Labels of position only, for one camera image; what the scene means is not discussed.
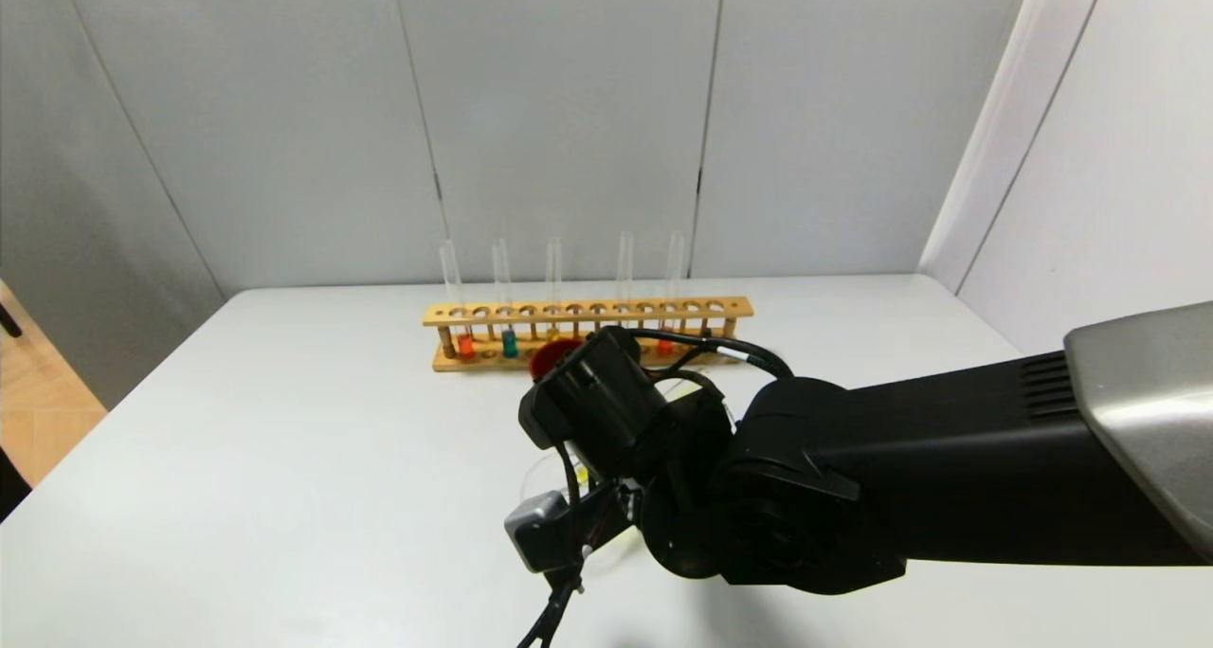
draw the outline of wooden floor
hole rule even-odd
[[[24,331],[17,339],[0,331],[0,445],[35,485],[106,409],[2,283],[0,303]]]

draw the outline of panel seam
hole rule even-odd
[[[211,284],[215,286],[216,292],[218,292],[220,299],[227,301],[229,295],[227,295],[223,288],[220,286],[220,282],[215,277],[215,271],[211,269],[206,256],[203,254],[200,248],[198,248],[198,241],[194,239],[193,232],[189,231],[189,224],[186,223],[186,217],[181,214],[181,209],[177,208],[177,201],[172,198],[172,193],[169,192],[169,184],[165,182],[164,175],[160,174],[160,167],[156,166],[155,160],[152,158],[152,152],[148,150],[147,143],[143,141],[143,135],[141,135],[138,127],[135,126],[131,112],[126,108],[126,102],[123,101],[123,95],[118,91],[118,85],[114,84],[114,78],[109,73],[109,66],[106,64],[106,59],[101,56],[101,50],[97,49],[97,42],[92,38],[92,33],[89,32],[89,25],[84,22],[84,13],[80,12],[80,4],[76,0],[68,1],[72,4],[72,10],[75,11],[76,21],[80,23],[80,29],[84,30],[84,38],[89,42],[89,49],[91,49],[92,56],[97,59],[97,64],[101,67],[101,73],[104,75],[106,83],[109,85],[109,91],[114,95],[114,100],[118,102],[118,108],[121,109],[123,116],[126,118],[126,124],[131,126],[135,141],[139,144],[139,149],[143,150],[143,158],[147,159],[148,166],[152,167],[152,174],[155,175],[156,182],[160,183],[160,191],[169,200],[169,206],[172,208],[172,212],[177,216],[177,221],[181,222],[181,228],[186,232],[186,238],[189,240],[189,245],[193,246],[199,262],[203,263],[203,268],[206,269],[206,275],[211,278]]]
[[[400,35],[404,38],[404,53],[409,58],[409,74],[412,76],[412,91],[417,100],[417,113],[421,115],[421,131],[426,135],[426,154],[429,155],[429,169],[434,175],[434,197],[438,198],[438,214],[443,220],[443,237],[450,238],[451,228],[446,222],[446,201],[443,199],[443,188],[438,180],[438,163],[434,160],[433,140],[429,138],[426,104],[421,101],[421,81],[417,79],[417,66],[412,62],[412,44],[409,41],[409,28],[404,23],[404,0],[395,0],[395,13],[400,18]]]
[[[1002,200],[998,201],[998,208],[990,221],[990,226],[986,227],[985,234],[981,237],[981,243],[978,244],[978,249],[973,254],[969,266],[964,269],[964,275],[961,278],[961,283],[956,286],[957,296],[961,295],[962,290],[964,290],[964,284],[969,280],[969,274],[973,273],[973,267],[978,263],[978,258],[981,257],[981,251],[985,250],[986,241],[990,240],[990,234],[998,224],[998,217],[1002,216],[1003,208],[1007,206],[1010,192],[1015,189],[1015,183],[1019,181],[1019,174],[1024,171],[1024,165],[1027,163],[1029,157],[1031,157],[1032,148],[1036,147],[1036,140],[1041,136],[1041,130],[1044,129],[1044,123],[1049,119],[1049,113],[1053,110],[1053,103],[1057,101],[1058,93],[1061,91],[1061,85],[1065,84],[1065,76],[1070,73],[1070,64],[1074,63],[1074,57],[1078,52],[1078,47],[1082,46],[1082,38],[1087,35],[1087,25],[1090,23],[1090,17],[1094,16],[1097,6],[1099,6],[1099,0],[1092,0],[1090,8],[1087,10],[1087,17],[1083,18],[1082,27],[1078,29],[1078,38],[1075,40],[1074,47],[1070,49],[1070,56],[1066,57],[1065,66],[1061,68],[1061,76],[1058,78],[1058,84],[1053,87],[1053,93],[1049,96],[1048,103],[1044,104],[1044,112],[1041,114],[1041,121],[1036,124],[1036,131],[1032,132],[1032,138],[1027,143],[1027,148],[1024,150],[1024,157],[1019,159],[1015,174],[1010,177],[1010,183],[1007,184],[1007,191],[1002,194]]]
[[[712,90],[716,87],[716,57],[721,49],[721,18],[724,17],[724,0],[716,0],[716,30],[712,35],[712,62],[707,73],[707,101],[704,107],[704,138],[699,144],[699,174],[695,178],[695,208],[690,218],[690,251],[687,261],[687,278],[695,267],[695,240],[699,238],[699,209],[704,195],[704,159],[707,157],[707,127],[712,118]]]

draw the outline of red object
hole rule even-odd
[[[475,342],[469,334],[459,336],[459,358],[472,359],[475,357]]]
[[[581,341],[571,337],[553,340],[552,342],[540,347],[530,360],[531,380],[539,380],[542,376],[546,376],[548,371],[556,368],[560,357],[564,357],[566,352],[573,352],[579,347],[581,347]]]

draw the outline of wooden dowel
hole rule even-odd
[[[443,342],[443,357],[459,359],[459,352],[455,351],[455,342],[451,341],[451,330],[449,328],[438,326],[438,340]]]

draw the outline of white wall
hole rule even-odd
[[[542,279],[661,277],[691,233],[719,0],[402,0],[434,165],[465,278],[507,238]]]
[[[695,275],[913,272],[1021,0],[724,0]]]
[[[0,274],[113,407],[222,303],[72,0],[0,0]]]
[[[76,1],[227,295],[442,275],[397,0]]]
[[[5,275],[112,403],[223,297],[433,282],[446,234],[473,280],[672,229],[912,271],[1019,0],[723,2],[4,0]]]
[[[1021,349],[1213,300],[1209,1],[1097,1],[959,294]]]
[[[1095,0],[1024,0],[918,271],[956,292],[1019,174]]]

